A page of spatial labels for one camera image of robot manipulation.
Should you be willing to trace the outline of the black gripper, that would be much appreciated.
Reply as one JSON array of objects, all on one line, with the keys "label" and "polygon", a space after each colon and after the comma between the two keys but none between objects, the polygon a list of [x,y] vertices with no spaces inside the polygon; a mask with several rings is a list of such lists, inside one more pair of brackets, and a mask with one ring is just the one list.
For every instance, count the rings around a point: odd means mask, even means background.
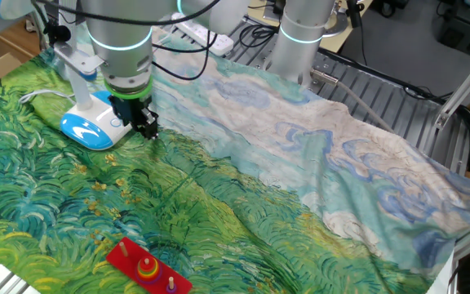
[{"label": "black gripper", "polygon": [[158,114],[149,110],[152,97],[122,99],[117,96],[109,96],[114,114],[120,118],[124,125],[130,124],[144,138],[150,140],[158,137]]}]

